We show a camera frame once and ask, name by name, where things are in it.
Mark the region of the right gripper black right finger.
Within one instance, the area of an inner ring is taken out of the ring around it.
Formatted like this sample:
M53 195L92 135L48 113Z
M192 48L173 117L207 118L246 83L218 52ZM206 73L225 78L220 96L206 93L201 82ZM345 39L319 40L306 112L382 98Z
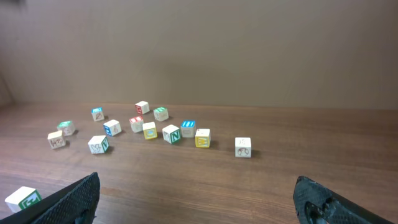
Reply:
M293 200L300 224L392 224L306 176L298 177Z

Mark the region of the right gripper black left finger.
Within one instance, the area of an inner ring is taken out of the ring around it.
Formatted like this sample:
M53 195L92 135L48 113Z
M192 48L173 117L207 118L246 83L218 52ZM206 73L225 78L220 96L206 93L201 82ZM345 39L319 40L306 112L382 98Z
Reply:
M1 224L92 224L100 200L100 179L94 172L41 199Z

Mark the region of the plain cream block with 9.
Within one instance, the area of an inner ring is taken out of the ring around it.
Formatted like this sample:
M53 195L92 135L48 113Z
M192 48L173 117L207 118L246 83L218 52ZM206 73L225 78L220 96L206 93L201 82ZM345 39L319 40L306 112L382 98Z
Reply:
M13 213L20 212L39 201L42 197L39 192L31 187L22 186L5 199L5 203Z

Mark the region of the yellow block with 3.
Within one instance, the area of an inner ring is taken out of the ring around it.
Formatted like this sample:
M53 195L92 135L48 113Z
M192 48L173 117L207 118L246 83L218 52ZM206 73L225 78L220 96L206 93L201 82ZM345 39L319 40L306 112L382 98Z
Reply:
M157 130L154 122L144 123L142 125L145 139L157 138Z

